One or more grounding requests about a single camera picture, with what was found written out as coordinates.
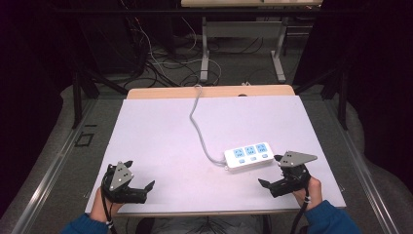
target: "black cable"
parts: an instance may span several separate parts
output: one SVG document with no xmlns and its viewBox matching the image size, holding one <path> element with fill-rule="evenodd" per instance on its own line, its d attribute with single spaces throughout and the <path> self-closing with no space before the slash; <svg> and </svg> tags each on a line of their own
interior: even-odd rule
<svg viewBox="0 0 413 234">
<path fill-rule="evenodd" d="M 307 210 L 307 206 L 310 203 L 310 192 L 308 186 L 305 186 L 304 189 L 306 190 L 306 197 L 304 199 L 303 206 L 300 209 L 300 212 L 297 214 L 297 216 L 294 218 L 294 221 L 292 222 L 292 227 L 291 227 L 291 232 L 290 234 L 295 234 L 295 229 L 297 229 L 298 222 L 301 219 L 301 216 L 303 213 Z"/>
<path fill-rule="evenodd" d="M 263 44 L 264 44 L 264 38 L 261 38 L 261 44 L 259 45 L 259 47 L 257 49 L 255 49 L 255 51 L 252 52 L 246 52 L 246 50 L 248 50 L 252 45 L 255 44 L 256 41 L 258 41 L 259 38 L 255 38 L 255 40 L 249 44 L 249 46 L 247 46 L 245 49 L 239 51 L 239 52 L 218 52 L 218 51 L 211 51 L 212 54 L 218 54 L 218 55 L 242 55 L 242 54 L 254 54 L 256 52 L 258 52 Z"/>
<path fill-rule="evenodd" d="M 104 182 L 105 182 L 106 179 L 107 179 L 107 174 L 105 174 L 105 175 L 103 176 L 102 183 L 101 183 L 101 185 L 100 185 L 100 189 L 103 189 L 103 187 L 104 187 Z M 104 194 L 103 194 L 103 191 L 101 191 L 100 194 L 101 194 L 101 198 L 102 198 L 102 204 L 103 204 L 104 213 L 105 213 L 106 219 L 107 219 L 106 225 L 108 226 L 108 228 L 110 229 L 110 231 L 112 232 L 112 234 L 118 234 L 118 232 L 116 231 L 115 225 L 113 224 L 112 215 L 110 214 L 110 212 L 112 211 L 112 205 L 113 205 L 113 203 L 112 203 L 112 205 L 110 206 L 110 212 L 108 212 L 108 211 L 107 211 L 107 206 L 106 206 L 106 198 L 105 198 L 105 196 L 104 196 Z"/>
</svg>

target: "desk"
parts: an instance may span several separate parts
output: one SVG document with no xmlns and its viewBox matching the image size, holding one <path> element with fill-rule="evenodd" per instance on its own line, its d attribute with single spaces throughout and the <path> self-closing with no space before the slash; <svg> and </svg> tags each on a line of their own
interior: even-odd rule
<svg viewBox="0 0 413 234">
<path fill-rule="evenodd" d="M 239 8 L 239 7 L 293 7 L 316 6 L 322 0 L 182 0 L 182 7 L 190 8 Z M 285 76 L 280 62 L 282 42 L 285 37 L 288 18 L 282 21 L 207 21 L 203 18 L 203 61 L 201 82 L 207 80 L 209 50 L 208 37 L 265 37 L 278 38 L 276 49 L 271 52 L 274 68 L 280 83 L 285 83 Z"/>
<path fill-rule="evenodd" d="M 120 215 L 271 214 L 298 209 L 291 194 L 275 199 L 258 182 L 282 178 L 276 162 L 231 173 L 207 159 L 189 119 L 197 93 L 193 87 L 130 91 L 94 190 L 108 164 L 133 160 L 130 187 L 156 183 L 145 204 L 127 204 Z M 301 99 L 291 87 L 204 87 L 194 118 L 209 154 L 218 160 L 226 149 L 263 141 L 276 154 L 294 150 L 319 156 L 307 165 L 310 173 L 321 179 L 325 199 L 336 207 L 346 206 Z"/>
</svg>

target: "sleeve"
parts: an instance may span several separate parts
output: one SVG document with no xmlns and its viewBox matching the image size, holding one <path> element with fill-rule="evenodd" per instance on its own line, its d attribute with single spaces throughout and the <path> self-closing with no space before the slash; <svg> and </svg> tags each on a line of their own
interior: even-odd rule
<svg viewBox="0 0 413 234">
<path fill-rule="evenodd" d="M 107 234 L 108 228 L 106 223 L 99 222 L 89 218 L 88 214 L 82 214 L 77 219 L 68 223 L 64 229 L 60 232 L 61 234 Z"/>
<path fill-rule="evenodd" d="M 333 207 L 328 201 L 304 213 L 309 222 L 308 234 L 334 233 L 334 234 L 357 234 L 361 233 L 343 210 Z"/>
</svg>

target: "table leg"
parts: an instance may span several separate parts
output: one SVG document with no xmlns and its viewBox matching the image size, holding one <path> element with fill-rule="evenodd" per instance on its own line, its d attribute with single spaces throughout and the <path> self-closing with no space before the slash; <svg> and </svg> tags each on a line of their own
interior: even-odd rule
<svg viewBox="0 0 413 234">
<path fill-rule="evenodd" d="M 279 31 L 279 37 L 277 41 L 276 50 L 271 52 L 271 58 L 273 59 L 274 68 L 276 69 L 277 79 L 279 80 L 280 83 L 285 83 L 285 76 L 282 70 L 282 63 L 280 61 L 280 53 L 282 51 L 282 42 L 285 37 L 287 25 L 288 25 L 288 18 L 283 18 L 282 26 Z"/>
<path fill-rule="evenodd" d="M 207 49 L 207 19 L 203 17 L 203 61 L 201 64 L 200 82 L 207 81 L 208 63 L 209 63 L 209 50 Z"/>
</svg>

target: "white power strip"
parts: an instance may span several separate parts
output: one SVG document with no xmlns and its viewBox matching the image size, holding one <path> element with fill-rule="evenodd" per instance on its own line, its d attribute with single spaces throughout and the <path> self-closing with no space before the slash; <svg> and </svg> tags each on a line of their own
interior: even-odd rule
<svg viewBox="0 0 413 234">
<path fill-rule="evenodd" d="M 273 151 L 267 142 L 229 149 L 224 154 L 227 161 L 226 169 L 229 171 L 250 168 L 274 161 Z"/>
</svg>

